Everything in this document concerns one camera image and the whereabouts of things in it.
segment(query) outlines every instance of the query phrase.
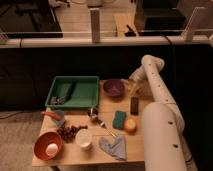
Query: fork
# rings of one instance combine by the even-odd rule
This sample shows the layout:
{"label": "fork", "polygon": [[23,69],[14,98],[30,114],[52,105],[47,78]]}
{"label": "fork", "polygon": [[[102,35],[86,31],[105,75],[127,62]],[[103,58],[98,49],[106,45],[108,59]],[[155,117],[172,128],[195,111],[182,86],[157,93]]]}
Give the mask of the fork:
{"label": "fork", "polygon": [[99,124],[102,128],[106,129],[106,131],[107,131],[109,134],[111,134],[114,138],[117,137],[112,131],[110,131],[110,130],[106,127],[106,124],[105,124],[104,121],[98,119],[97,122],[98,122],[98,124]]}

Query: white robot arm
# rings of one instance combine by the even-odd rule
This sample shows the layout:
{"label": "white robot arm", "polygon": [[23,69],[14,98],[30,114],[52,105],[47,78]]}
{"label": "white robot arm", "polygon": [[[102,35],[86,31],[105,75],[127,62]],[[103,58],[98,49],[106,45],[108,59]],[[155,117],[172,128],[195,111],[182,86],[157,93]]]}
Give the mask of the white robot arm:
{"label": "white robot arm", "polygon": [[154,97],[154,102],[145,107],[141,121],[146,171],[197,171],[193,159],[186,164],[191,153],[182,136],[184,119],[159,74],[164,61],[145,55],[141,63],[131,79],[138,84],[147,78]]}

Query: green sponge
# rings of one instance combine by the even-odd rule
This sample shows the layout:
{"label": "green sponge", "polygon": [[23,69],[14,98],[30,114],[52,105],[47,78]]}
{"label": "green sponge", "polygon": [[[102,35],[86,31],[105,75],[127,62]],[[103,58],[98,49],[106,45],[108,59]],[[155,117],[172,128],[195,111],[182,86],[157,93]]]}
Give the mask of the green sponge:
{"label": "green sponge", "polygon": [[115,117],[114,117],[114,120],[113,120],[113,128],[123,129],[125,119],[126,119],[126,112],[119,111],[119,110],[116,111]]}

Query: paper cup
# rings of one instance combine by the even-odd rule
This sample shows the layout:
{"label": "paper cup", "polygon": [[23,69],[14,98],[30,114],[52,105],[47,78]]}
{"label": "paper cup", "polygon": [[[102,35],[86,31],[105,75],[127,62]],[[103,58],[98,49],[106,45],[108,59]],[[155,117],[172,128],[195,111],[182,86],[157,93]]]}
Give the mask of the paper cup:
{"label": "paper cup", "polygon": [[92,147],[92,134],[88,129],[81,129],[76,134],[75,141],[83,150],[89,150]]}

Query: orange bowl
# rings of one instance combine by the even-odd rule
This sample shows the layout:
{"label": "orange bowl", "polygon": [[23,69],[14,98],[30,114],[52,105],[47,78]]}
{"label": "orange bowl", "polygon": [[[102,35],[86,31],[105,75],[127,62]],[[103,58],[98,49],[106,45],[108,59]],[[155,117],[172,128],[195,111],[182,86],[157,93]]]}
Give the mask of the orange bowl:
{"label": "orange bowl", "polygon": [[103,89],[110,97],[120,97],[125,92],[124,83],[120,79],[109,79],[104,82]]}
{"label": "orange bowl", "polygon": [[61,151],[62,145],[62,138],[57,132],[47,132],[37,139],[34,154],[41,160],[50,160]]}

